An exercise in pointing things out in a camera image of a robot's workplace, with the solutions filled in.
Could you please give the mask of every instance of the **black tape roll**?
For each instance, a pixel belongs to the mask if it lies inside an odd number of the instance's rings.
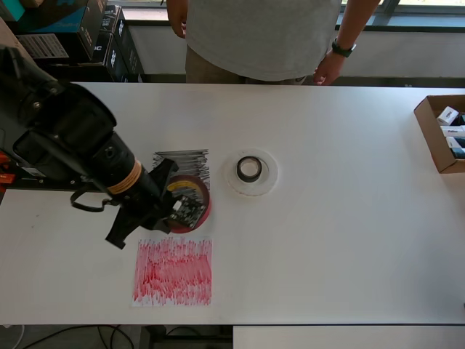
[[[242,172],[242,164],[246,161],[252,161],[256,164],[257,170],[256,173],[252,176]],[[236,166],[236,172],[238,173],[238,177],[240,180],[247,183],[255,182],[260,178],[260,175],[262,174],[262,162],[255,156],[245,156],[241,160],[239,160],[238,165]]]

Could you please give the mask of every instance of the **wall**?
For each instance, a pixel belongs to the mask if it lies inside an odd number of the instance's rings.
[[[185,41],[170,27],[131,27],[147,74],[183,74]],[[465,77],[465,33],[364,32],[343,76]]]

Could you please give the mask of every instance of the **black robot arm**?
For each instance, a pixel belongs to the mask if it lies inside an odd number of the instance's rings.
[[[14,48],[0,47],[0,150],[47,177],[91,182],[107,193],[111,199],[103,205],[120,209],[106,239],[122,249],[139,226],[168,233],[166,218],[179,198],[166,189],[177,165],[166,159],[149,173],[115,126],[112,113],[89,91],[53,79]],[[102,211],[103,205],[76,202],[85,191],[72,195],[72,205]]]

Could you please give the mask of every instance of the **red tape roll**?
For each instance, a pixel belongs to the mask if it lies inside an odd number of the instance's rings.
[[[200,227],[209,217],[211,211],[211,198],[209,189],[206,187],[205,183],[203,183],[198,177],[187,175],[172,177],[168,184],[168,190],[174,191],[180,188],[195,189],[195,191],[197,191],[199,196],[202,198],[203,205],[206,206],[205,212],[202,214],[202,217],[198,220],[197,224],[193,229],[182,226],[172,221],[168,221],[168,226],[171,228],[172,233],[186,234]]]

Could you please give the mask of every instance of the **hand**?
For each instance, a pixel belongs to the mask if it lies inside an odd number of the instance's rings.
[[[341,73],[346,57],[334,53],[326,54],[318,68],[313,73],[313,82],[317,85],[330,85]]]
[[[186,38],[186,20],[188,0],[166,0],[169,24],[178,37]]]

